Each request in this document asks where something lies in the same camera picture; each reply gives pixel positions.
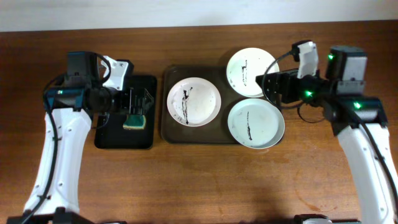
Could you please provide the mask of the pink plate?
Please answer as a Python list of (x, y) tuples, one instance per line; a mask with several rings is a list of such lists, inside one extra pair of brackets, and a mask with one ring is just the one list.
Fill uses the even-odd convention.
[(178, 123), (199, 127), (216, 118), (221, 109), (221, 95), (210, 81), (190, 77), (180, 80), (170, 89), (166, 106)]

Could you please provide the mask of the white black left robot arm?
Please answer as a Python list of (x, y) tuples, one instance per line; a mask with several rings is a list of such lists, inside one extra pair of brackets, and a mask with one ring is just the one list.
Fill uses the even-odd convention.
[(70, 52), (67, 71), (42, 93), (45, 141), (37, 178), (23, 214), (8, 223), (86, 223), (78, 181), (90, 131), (100, 149), (148, 149), (153, 144), (153, 76), (133, 75), (129, 60)]

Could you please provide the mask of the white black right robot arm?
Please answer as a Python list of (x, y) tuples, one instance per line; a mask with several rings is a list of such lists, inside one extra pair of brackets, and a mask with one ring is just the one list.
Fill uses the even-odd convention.
[(348, 160), (358, 194), (361, 223), (397, 223), (397, 171), (392, 160), (388, 120), (379, 98), (364, 95), (367, 53), (358, 47), (330, 49), (324, 78), (315, 44), (301, 41), (275, 59), (289, 55), (298, 68), (266, 70), (255, 77), (266, 99), (281, 108), (303, 104), (323, 108)]

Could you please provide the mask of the pale green plate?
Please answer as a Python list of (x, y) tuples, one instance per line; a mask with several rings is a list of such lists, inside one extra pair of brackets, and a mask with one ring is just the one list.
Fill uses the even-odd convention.
[(281, 142), (285, 133), (282, 113), (268, 101), (248, 98), (230, 110), (228, 129), (234, 139), (251, 149), (267, 149)]

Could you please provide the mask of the green and yellow sponge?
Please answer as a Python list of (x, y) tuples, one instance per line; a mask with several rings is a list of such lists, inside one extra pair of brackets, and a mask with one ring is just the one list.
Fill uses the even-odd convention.
[(146, 126), (146, 117), (144, 115), (130, 114), (123, 123), (123, 128), (127, 130), (142, 130)]

